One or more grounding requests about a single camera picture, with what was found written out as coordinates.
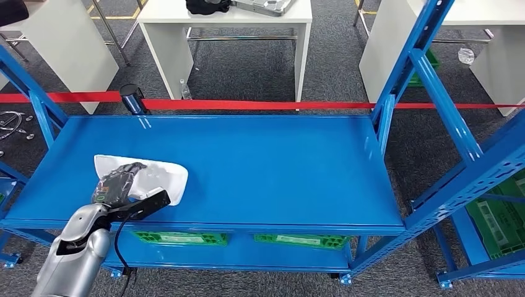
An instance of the green crate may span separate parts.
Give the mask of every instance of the green crate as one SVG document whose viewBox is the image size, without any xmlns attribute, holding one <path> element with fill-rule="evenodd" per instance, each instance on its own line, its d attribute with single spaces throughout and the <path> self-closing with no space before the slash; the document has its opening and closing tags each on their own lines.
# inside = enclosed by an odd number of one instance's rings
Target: green crate
<svg viewBox="0 0 525 297">
<path fill-rule="evenodd" d="M 155 244 L 206 244 L 225 246 L 225 233 L 184 233 L 134 231 L 133 234 L 147 243 Z"/>
<path fill-rule="evenodd" d="M 299 244 L 325 249 L 342 249 L 349 236 L 338 235 L 277 235 L 277 234 L 255 234 L 255 241 L 260 243 L 285 243 Z"/>
<path fill-rule="evenodd" d="M 524 203 L 476 199 L 466 207 L 491 259 L 525 249 L 525 170 L 516 173 L 491 194 L 524 197 Z"/>
<path fill-rule="evenodd" d="M 430 49 L 427 51 L 425 55 L 427 56 L 427 59 L 430 62 L 430 65 L 432 65 L 432 68 L 434 68 L 434 70 L 438 69 L 438 67 L 440 66 L 440 63 L 437 60 L 436 56 L 434 56 L 434 54 L 430 51 Z M 423 82 L 421 81 L 417 73 L 414 73 L 414 75 L 410 79 L 408 86 L 409 87 L 423 87 Z"/>
</svg>

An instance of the white table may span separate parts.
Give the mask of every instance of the white table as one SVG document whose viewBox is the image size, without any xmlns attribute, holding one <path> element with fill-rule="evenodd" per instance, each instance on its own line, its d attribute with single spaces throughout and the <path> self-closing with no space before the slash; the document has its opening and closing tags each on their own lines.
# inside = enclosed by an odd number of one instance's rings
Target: white table
<svg viewBox="0 0 525 297">
<path fill-rule="evenodd" d="M 192 15 L 185 1 L 149 0 L 137 19 L 171 99 L 181 98 L 180 80 L 187 81 L 193 67 L 185 27 L 296 28 L 295 101 L 301 100 L 312 21 L 310 0 L 296 0 L 282 17 L 244 11 L 235 6 L 226 13 Z"/>
<path fill-rule="evenodd" d="M 425 0 L 382 0 L 359 69 L 368 100 L 377 102 Z M 471 66 L 496 104 L 525 101 L 525 1 L 455 0 L 442 24 L 490 28 L 495 38 Z M 500 108 L 507 116 L 515 108 Z"/>
<path fill-rule="evenodd" d="M 26 5 L 29 18 L 0 27 L 0 31 L 25 35 L 70 91 L 107 90 L 118 65 L 82 1 L 47 0 Z M 93 113 L 98 102 L 81 104 Z"/>
</svg>

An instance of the black cable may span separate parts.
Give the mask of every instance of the black cable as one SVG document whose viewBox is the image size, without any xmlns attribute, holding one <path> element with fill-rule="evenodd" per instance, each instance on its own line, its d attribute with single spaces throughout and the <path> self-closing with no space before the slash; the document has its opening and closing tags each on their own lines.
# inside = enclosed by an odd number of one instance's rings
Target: black cable
<svg viewBox="0 0 525 297">
<path fill-rule="evenodd" d="M 124 260 L 124 258 L 122 257 L 122 254 L 120 253 L 120 251 L 118 250 L 118 238 L 120 236 L 120 233 L 122 232 L 122 227 L 124 226 L 124 224 L 131 218 L 131 216 L 134 215 L 134 213 L 130 213 L 123 221 L 122 223 L 120 223 L 120 226 L 118 227 L 118 230 L 116 230 L 116 234 L 115 234 L 115 253 L 116 253 L 116 256 L 118 257 L 118 259 L 120 259 L 120 262 L 122 262 L 122 264 L 124 265 L 124 271 L 130 271 L 131 268 L 129 268 L 128 266 L 128 263 L 126 263 L 126 261 Z M 122 291 L 120 292 L 120 297 L 124 296 L 124 293 L 126 292 L 126 289 L 128 288 L 128 284 L 129 284 L 129 278 L 131 277 L 131 274 L 127 276 L 126 278 L 126 283 L 124 284 L 124 288 L 122 288 Z"/>
</svg>

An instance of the shelf surface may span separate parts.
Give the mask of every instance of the shelf surface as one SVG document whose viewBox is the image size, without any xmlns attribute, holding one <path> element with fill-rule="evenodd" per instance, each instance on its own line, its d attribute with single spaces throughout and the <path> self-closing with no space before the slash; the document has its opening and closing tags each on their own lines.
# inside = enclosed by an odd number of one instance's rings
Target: shelf surface
<svg viewBox="0 0 525 297">
<path fill-rule="evenodd" d="M 182 24 L 299 24 L 311 23 L 310 0 L 295 0 L 290 9 L 280 17 L 258 14 L 252 11 L 230 6 L 227 13 L 211 15 L 191 14 L 184 1 L 148 0 L 147 5 L 137 17 L 139 23 L 182 23 Z"/>
<path fill-rule="evenodd" d="M 349 272 L 343 251 L 280 243 L 258 243 L 251 234 L 228 236 L 226 246 L 162 245 L 122 232 L 118 247 L 131 267 Z M 121 267 L 113 246 L 107 266 Z"/>
<path fill-rule="evenodd" d="M 2 223 L 64 226 L 90 203 L 96 154 L 188 169 L 180 204 L 127 230 L 404 230 L 366 116 L 71 117 Z"/>
<path fill-rule="evenodd" d="M 478 235 L 477 228 L 472 222 L 469 213 L 465 208 L 454 212 L 451 216 L 459 242 L 471 265 L 489 261 L 490 258 L 483 246 L 483 242 Z M 497 272 L 486 273 L 481 277 L 503 277 L 512 275 L 521 275 L 525 277 L 525 265 L 512 268 L 501 269 Z"/>
</svg>

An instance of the lower shelf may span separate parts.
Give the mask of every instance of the lower shelf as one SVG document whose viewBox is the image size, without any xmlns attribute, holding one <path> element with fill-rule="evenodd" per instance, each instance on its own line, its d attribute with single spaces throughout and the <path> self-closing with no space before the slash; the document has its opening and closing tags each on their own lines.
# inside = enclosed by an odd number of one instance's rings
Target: lower shelf
<svg viewBox="0 0 525 297">
<path fill-rule="evenodd" d="M 253 235 L 245 233 L 228 235 L 227 246 L 200 246 L 149 244 L 129 232 L 122 232 L 118 245 L 131 267 L 350 272 L 344 251 L 258 243 Z M 122 266 L 114 247 L 104 264 Z"/>
<path fill-rule="evenodd" d="M 458 210 L 452 216 L 452 222 L 458 235 L 465 256 L 470 265 L 489 261 L 490 258 L 483 246 L 477 228 L 472 222 L 465 208 Z M 525 265 L 501 269 L 497 272 L 486 273 L 478 277 L 488 278 L 525 278 Z"/>
</svg>

